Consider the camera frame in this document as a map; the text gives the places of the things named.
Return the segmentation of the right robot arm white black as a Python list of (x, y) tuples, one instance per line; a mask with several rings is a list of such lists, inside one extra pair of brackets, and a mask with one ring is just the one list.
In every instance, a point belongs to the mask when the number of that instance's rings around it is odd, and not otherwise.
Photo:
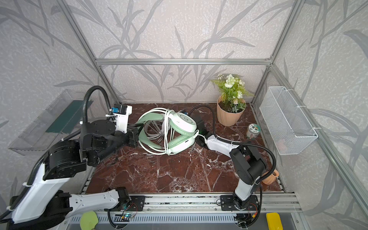
[(195, 110), (201, 107), (208, 108), (211, 111), (212, 132), (206, 129), (201, 118), (194, 117), (194, 121), (199, 128), (199, 134), (195, 138), (195, 143), (207, 150), (216, 151), (228, 156), (232, 160), (235, 172), (239, 177), (238, 185), (233, 192), (233, 205), (235, 208), (245, 210), (252, 199), (256, 197), (255, 193), (259, 189), (260, 195), (257, 210), (260, 211), (263, 199), (261, 182), (269, 177), (276, 169), (277, 160), (274, 153), (268, 148), (253, 144), (250, 141), (232, 141), (217, 135), (215, 113), (206, 104), (195, 106), (188, 115), (191, 116)]

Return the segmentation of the white over-ear headphones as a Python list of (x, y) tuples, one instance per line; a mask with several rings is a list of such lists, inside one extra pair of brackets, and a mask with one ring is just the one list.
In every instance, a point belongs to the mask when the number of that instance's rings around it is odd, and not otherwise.
[(161, 141), (163, 139), (161, 121), (147, 121), (144, 126), (144, 132), (149, 140)]

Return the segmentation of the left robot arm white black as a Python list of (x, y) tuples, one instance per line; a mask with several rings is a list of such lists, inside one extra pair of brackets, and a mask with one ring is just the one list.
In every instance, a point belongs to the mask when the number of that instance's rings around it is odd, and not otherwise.
[(124, 146), (136, 147), (140, 129), (125, 120), (129, 106), (108, 106), (106, 119), (89, 122), (88, 104), (93, 92), (100, 91), (109, 103), (105, 89), (91, 87), (82, 104), (81, 129), (57, 142), (33, 167), (20, 195), (11, 199), (1, 215), (9, 230), (47, 230), (65, 219), (95, 210), (126, 210), (132, 200), (124, 187), (103, 193), (76, 195), (61, 187), (88, 166), (96, 167)]

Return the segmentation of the mint green over-ear headphones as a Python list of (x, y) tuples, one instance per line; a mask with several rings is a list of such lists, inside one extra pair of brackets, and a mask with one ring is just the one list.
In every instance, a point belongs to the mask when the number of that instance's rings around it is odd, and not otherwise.
[[(161, 121), (163, 139), (149, 140), (144, 132), (147, 121)], [(142, 126), (139, 145), (153, 155), (176, 155), (194, 145), (199, 135), (196, 122), (191, 117), (167, 108), (153, 108), (135, 123)]]

